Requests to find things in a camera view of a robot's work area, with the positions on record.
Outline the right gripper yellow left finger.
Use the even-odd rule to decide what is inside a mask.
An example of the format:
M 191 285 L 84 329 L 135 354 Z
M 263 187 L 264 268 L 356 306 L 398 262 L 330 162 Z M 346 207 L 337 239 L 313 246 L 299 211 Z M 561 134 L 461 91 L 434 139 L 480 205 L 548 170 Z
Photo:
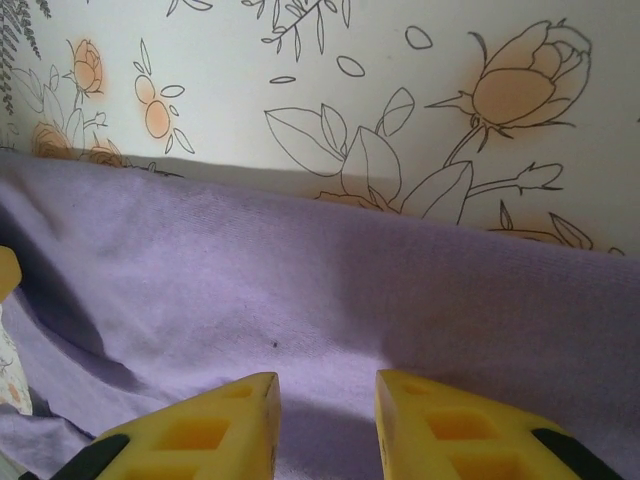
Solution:
M 256 373 L 104 432 L 50 480 L 274 480 L 279 379 Z

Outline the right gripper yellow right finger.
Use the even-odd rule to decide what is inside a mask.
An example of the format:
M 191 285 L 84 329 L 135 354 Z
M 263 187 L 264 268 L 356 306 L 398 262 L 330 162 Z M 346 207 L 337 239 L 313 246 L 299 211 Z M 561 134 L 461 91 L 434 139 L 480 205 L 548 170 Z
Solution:
M 384 480 L 625 480 L 544 417 L 400 370 L 375 422 Z

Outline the purple printed t-shirt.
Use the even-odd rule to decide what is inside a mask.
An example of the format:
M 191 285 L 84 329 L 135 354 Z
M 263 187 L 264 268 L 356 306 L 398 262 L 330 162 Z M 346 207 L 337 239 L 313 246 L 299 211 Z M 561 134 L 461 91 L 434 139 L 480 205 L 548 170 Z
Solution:
M 0 151 L 3 308 L 35 410 L 0 451 L 48 477 L 102 432 L 259 371 L 278 480 L 377 480 L 376 372 L 560 424 L 640 480 L 640 260 Z

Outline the floral patterned table cover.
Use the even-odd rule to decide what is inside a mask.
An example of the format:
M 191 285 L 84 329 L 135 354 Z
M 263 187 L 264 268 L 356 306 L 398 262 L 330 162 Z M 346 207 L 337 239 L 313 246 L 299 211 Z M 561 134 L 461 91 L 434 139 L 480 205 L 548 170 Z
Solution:
M 640 260 L 640 0 L 3 0 L 19 155 Z

